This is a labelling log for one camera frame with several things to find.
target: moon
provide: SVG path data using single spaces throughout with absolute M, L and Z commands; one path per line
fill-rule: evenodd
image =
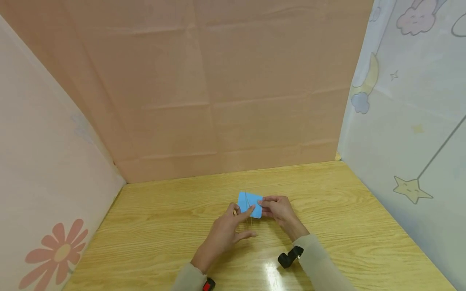
M 367 72 L 366 79 L 364 80 L 363 84 L 358 87 L 354 87 L 351 85 L 351 89 L 349 90 L 349 95 L 353 96 L 359 94 L 361 92 L 366 93 L 367 96 L 372 92 L 374 86 L 377 83 L 378 79 L 378 60 L 374 53 L 370 54 L 370 62 L 369 62 L 369 71 Z
M 466 37 L 466 13 L 461 15 L 453 24 L 452 34 L 456 37 Z

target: blue paper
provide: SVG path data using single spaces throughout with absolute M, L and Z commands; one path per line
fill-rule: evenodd
M 241 209 L 241 213 L 246 212 L 249 207 L 256 205 L 250 217 L 261 218 L 262 217 L 262 207 L 257 203 L 258 200 L 262 200 L 262 196 L 240 192 L 238 195 L 238 206 Z

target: forearm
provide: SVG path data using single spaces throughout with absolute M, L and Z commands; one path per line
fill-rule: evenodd
M 201 291 L 206 280 L 207 275 L 189 263 L 178 273 L 171 291 Z
M 207 271 L 215 261 L 215 257 L 204 242 L 191 262 L 181 269 L 171 291 L 201 291 L 207 280 Z
M 314 234 L 293 242 L 304 249 L 299 263 L 315 291 L 353 291 L 351 282 L 338 270 Z

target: star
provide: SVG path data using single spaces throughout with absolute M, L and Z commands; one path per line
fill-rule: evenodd
M 405 195 L 414 204 L 418 203 L 419 198 L 433 198 L 431 195 L 425 193 L 419 188 L 418 179 L 405 181 L 395 176 L 395 181 L 398 186 L 393 189 L 393 192 Z
M 412 125 L 411 128 L 412 128 L 412 131 L 414 131 L 415 134 L 424 133 L 424 129 L 422 128 L 422 124 Z
M 398 78 L 398 70 L 396 70 L 393 74 L 390 74 L 391 80 Z

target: wooden table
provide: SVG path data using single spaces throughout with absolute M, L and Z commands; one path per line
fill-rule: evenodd
M 169 290 L 240 191 L 288 196 L 357 289 L 454 290 L 341 161 L 127 185 L 64 290 Z M 279 266 L 291 242 L 273 220 L 248 227 L 259 236 L 212 267 L 216 290 L 312 290 L 297 262 Z

